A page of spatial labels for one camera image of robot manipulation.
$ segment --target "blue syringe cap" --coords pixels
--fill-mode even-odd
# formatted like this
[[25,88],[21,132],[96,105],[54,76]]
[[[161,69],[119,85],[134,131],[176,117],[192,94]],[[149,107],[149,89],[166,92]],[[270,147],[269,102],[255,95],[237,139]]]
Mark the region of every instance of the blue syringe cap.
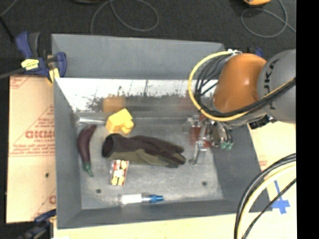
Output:
[[156,203],[158,201],[163,201],[164,197],[163,196],[158,196],[158,195],[150,195],[151,203]]

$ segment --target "gray bin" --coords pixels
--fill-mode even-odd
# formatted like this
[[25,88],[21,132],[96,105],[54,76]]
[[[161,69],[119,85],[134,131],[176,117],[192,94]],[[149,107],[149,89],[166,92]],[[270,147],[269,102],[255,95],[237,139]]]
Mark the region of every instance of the gray bin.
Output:
[[[74,118],[81,115],[106,120],[111,114],[103,113],[96,101],[108,95],[125,95],[135,123],[130,136],[144,134],[179,143],[185,147],[183,155],[191,159],[194,146],[182,128],[198,111],[190,101],[181,105],[180,100],[187,100],[185,83],[196,63],[222,50],[222,44],[209,42],[52,35],[53,54],[65,52],[68,62],[67,74],[54,84],[58,228],[236,212],[245,188],[260,172],[247,126],[233,130],[231,151],[210,149],[203,164],[186,163],[179,168],[129,165],[124,186],[110,185],[110,161],[101,155],[108,134],[103,124],[90,143],[93,178],[83,171],[76,147],[84,125]],[[137,86],[130,94],[129,82]],[[181,87],[168,93],[170,85]],[[110,91],[102,86],[114,87]],[[119,94],[118,86],[125,91]],[[94,105],[83,106],[77,101],[79,96],[94,98]],[[118,194],[143,192],[163,195],[164,201],[120,207],[115,200]],[[265,191],[253,210],[262,210],[268,202]]]

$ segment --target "black glove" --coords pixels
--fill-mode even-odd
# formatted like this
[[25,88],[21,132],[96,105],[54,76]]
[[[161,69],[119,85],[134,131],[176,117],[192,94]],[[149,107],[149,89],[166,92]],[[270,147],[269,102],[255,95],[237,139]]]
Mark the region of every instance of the black glove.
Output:
[[128,160],[132,164],[178,167],[186,161],[184,148],[154,137],[137,135],[126,138],[113,133],[103,143],[102,155],[108,159]]

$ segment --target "eggplant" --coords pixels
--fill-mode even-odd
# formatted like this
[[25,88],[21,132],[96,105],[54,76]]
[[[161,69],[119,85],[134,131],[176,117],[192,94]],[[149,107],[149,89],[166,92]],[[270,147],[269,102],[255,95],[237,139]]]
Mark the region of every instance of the eggplant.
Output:
[[86,126],[82,129],[77,138],[77,147],[83,163],[83,169],[91,177],[94,175],[91,171],[90,140],[96,130],[96,127],[96,124]]

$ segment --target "cardboard sheet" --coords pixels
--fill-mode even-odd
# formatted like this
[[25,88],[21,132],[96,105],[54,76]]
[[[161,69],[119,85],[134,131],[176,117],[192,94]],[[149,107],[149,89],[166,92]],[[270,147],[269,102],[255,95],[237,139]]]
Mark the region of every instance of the cardboard sheet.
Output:
[[26,222],[55,208],[53,85],[10,78],[6,222]]

